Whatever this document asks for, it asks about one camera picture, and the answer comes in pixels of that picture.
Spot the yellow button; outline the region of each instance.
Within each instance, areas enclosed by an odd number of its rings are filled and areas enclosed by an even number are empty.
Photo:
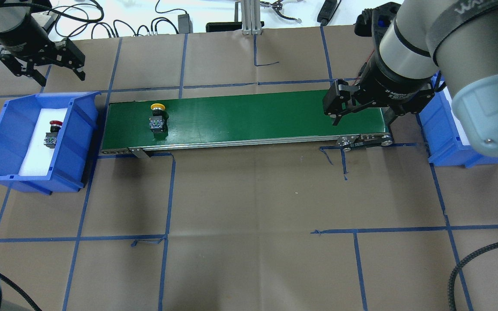
[[[155,103],[155,104],[151,105],[151,110],[154,110],[154,109],[157,109],[157,108],[160,108],[161,110],[165,110],[166,109],[166,107],[164,107],[163,104]]]

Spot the blue plastic bin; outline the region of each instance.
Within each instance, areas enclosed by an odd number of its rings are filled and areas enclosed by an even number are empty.
[[[93,130],[100,92],[43,93],[8,100],[0,113],[0,184],[22,192],[77,192]],[[20,176],[42,108],[66,108],[47,175]]]
[[[451,106],[443,92],[435,94],[431,102],[419,114],[422,128],[429,145],[429,163],[435,166],[475,165],[498,163],[498,158],[478,153],[460,139]]]

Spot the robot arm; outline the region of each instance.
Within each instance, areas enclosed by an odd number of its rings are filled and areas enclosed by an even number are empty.
[[[498,157],[498,0],[406,0],[366,10],[355,33],[372,36],[375,51],[355,86],[337,80],[324,114],[340,118],[384,107],[387,116],[421,112],[438,70],[453,111],[478,152]]]
[[[99,21],[103,18],[103,10],[99,4],[97,6],[102,13],[96,20]],[[33,77],[42,86],[45,86],[45,77],[35,66],[67,67],[84,81],[85,55],[68,38],[57,43],[50,41],[45,29],[30,14],[32,7],[47,8],[31,0],[0,1],[0,43],[3,46],[0,60],[15,76]]]

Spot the green conveyor belt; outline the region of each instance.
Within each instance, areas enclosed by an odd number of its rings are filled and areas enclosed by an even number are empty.
[[[388,132],[379,108],[343,117],[338,126],[322,112],[323,91],[183,98],[109,105],[102,151],[165,150],[332,140],[346,134]],[[150,105],[168,112],[168,135],[149,129]]]

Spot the braided black cable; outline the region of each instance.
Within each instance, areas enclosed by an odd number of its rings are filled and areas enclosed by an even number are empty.
[[[457,279],[457,277],[456,277],[457,274],[472,259],[474,259],[477,256],[480,256],[481,254],[484,254],[486,252],[496,250],[497,248],[498,248],[498,242],[490,244],[488,246],[484,246],[484,247],[480,248],[479,250],[476,250],[476,251],[472,252],[471,254],[469,254],[468,256],[466,256],[453,269],[453,271],[451,272],[451,276],[449,277],[449,285],[447,286],[447,296],[449,298],[449,309],[451,311],[457,310],[457,306],[455,304],[455,280]]]
[[[18,285],[16,285],[13,281],[11,281],[9,278],[6,276],[2,275],[0,273],[0,279],[1,281],[4,281],[8,286],[10,286],[12,289],[14,289],[17,293],[19,293],[25,300],[26,302],[34,309],[34,311],[41,311],[40,307],[36,305],[36,303],[30,298],[28,294],[26,294],[25,291],[22,290]]]

